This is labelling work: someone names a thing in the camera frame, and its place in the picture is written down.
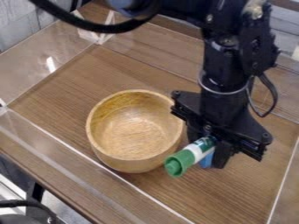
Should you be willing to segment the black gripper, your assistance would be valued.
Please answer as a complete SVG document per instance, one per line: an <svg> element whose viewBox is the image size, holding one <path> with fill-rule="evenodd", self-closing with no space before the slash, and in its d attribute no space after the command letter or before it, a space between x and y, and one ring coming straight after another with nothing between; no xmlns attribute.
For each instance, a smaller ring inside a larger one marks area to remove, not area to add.
<svg viewBox="0 0 299 224"><path fill-rule="evenodd" d="M273 138L248 112L248 99L242 94L217 95L172 91L170 112L186 126L192 143L202 137L216 138L212 167L222 169L238 152L260 161Z"/></svg>

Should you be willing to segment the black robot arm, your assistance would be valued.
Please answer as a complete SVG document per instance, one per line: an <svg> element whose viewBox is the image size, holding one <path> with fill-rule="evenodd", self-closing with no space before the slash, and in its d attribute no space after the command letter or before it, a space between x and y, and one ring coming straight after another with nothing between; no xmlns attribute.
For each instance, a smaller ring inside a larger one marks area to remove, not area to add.
<svg viewBox="0 0 299 224"><path fill-rule="evenodd" d="M190 141L213 140L213 152L200 161L221 169L233 154L262 158L273 138L254 118L250 93L260 80L277 101L276 87L265 71L276 66L280 53L270 31L272 5L268 0L106 0L128 20L97 24L66 12L49 0L28 0L69 25L97 33L129 32L154 16L176 18L200 28L204 44L200 92L172 92L172 114L186 124Z"/></svg>

